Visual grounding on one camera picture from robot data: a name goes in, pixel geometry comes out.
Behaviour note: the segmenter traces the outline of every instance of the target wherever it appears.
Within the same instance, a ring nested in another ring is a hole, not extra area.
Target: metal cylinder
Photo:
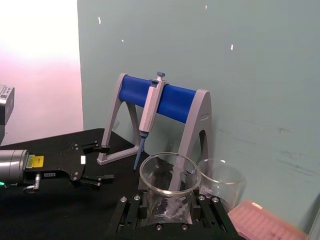
[[[27,150],[0,150],[0,182],[5,185],[23,183]]]

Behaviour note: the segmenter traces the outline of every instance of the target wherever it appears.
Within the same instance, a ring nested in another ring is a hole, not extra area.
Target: screw
[[[160,72],[160,71],[158,71],[156,74],[160,77],[164,77],[166,75],[164,72]]]
[[[205,196],[203,196],[203,195],[200,195],[198,198],[199,198],[199,200],[200,200],[200,201],[203,201],[203,200],[205,200],[205,199],[206,199],[206,197],[205,197]]]
[[[156,228],[158,231],[160,231],[160,230],[162,230],[162,225],[158,224],[157,226],[155,226],[155,228]]]
[[[217,198],[216,196],[214,196],[214,197],[212,198],[212,202],[214,202],[214,203],[219,202],[219,198]]]
[[[133,197],[133,199],[136,200],[136,201],[138,201],[138,200],[140,200],[140,196],[139,196],[139,195],[135,195],[135,196]]]
[[[183,231],[187,231],[188,230],[188,225],[187,224],[182,224],[181,226]]]
[[[125,196],[123,196],[122,198],[120,198],[120,201],[121,201],[122,203],[124,203],[124,202],[127,201],[127,198],[126,198]]]

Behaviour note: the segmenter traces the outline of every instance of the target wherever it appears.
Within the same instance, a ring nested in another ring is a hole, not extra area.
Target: white sticker
[[[258,209],[262,209],[262,206],[260,206],[259,204],[257,204],[257,203],[255,203],[255,202],[253,202],[253,203],[251,203],[253,206],[255,206],[255,207],[257,207]]]
[[[86,156],[81,156],[81,165],[86,164]]]
[[[4,86],[2,91],[0,92],[0,99],[7,100],[8,96],[10,95],[12,91],[11,86]]]

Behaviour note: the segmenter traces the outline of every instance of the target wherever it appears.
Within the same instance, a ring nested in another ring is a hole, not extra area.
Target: teal wall
[[[308,231],[320,193],[319,8],[318,0],[79,0],[84,128],[105,126],[122,72],[162,71],[173,85],[209,90],[214,154],[245,173],[242,199]],[[117,120],[116,133],[131,141],[125,107]],[[157,116],[146,152],[177,151],[183,127]]]

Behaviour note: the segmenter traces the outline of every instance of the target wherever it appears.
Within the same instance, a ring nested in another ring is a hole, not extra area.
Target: beaker rim
[[[241,179],[238,181],[218,181],[218,180],[214,180],[211,177],[208,177],[207,175],[205,175],[199,168],[201,175],[211,182],[214,182],[217,184],[232,185],[232,184],[240,184],[246,179],[245,175],[239,169],[237,169],[235,166],[233,166],[232,164],[230,164],[229,162],[227,162],[225,160],[218,160],[217,158],[208,158],[208,159],[203,159],[203,160],[199,161],[198,165],[201,163],[207,162],[207,161],[219,161],[223,165],[234,168],[241,175]]]
[[[185,189],[185,190],[182,190],[182,191],[169,191],[169,190],[163,190],[161,188],[158,188],[156,186],[153,186],[151,183],[148,182],[148,180],[144,177],[144,175],[142,174],[142,169],[144,167],[144,165],[152,158],[156,158],[158,156],[161,156],[161,155],[176,155],[176,156],[180,156],[186,160],[188,160],[193,166],[194,166],[194,169],[196,171],[196,176],[197,176],[197,181],[196,183],[188,188],[188,189]],[[186,194],[186,193],[189,193],[189,192],[192,192],[194,189],[196,189],[197,187],[199,187],[200,183],[201,183],[201,171],[199,169],[199,167],[194,163],[194,161],[192,161],[190,158],[186,157],[186,156],[183,156],[183,155],[180,155],[176,152],[169,152],[169,151],[164,151],[164,152],[159,152],[159,153],[156,153],[154,155],[150,155],[148,156],[142,163],[141,163],[141,166],[140,166],[140,169],[139,169],[139,173],[140,173],[140,178],[142,179],[142,181],[152,190],[154,191],[157,191],[159,193],[162,193],[162,194],[165,194],[165,195],[171,195],[171,196],[174,196],[174,195],[183,195],[183,194]]]

